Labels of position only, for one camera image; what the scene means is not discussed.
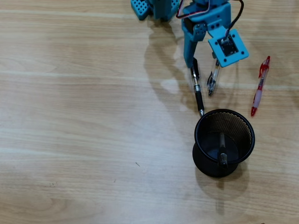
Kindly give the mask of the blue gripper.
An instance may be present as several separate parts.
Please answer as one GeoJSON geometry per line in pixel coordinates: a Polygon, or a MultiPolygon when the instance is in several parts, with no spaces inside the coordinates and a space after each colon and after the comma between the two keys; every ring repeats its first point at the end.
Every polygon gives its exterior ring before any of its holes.
{"type": "Polygon", "coordinates": [[[184,60],[188,68],[193,65],[197,43],[206,34],[226,35],[231,27],[231,5],[228,2],[191,2],[183,9],[184,60]]]}

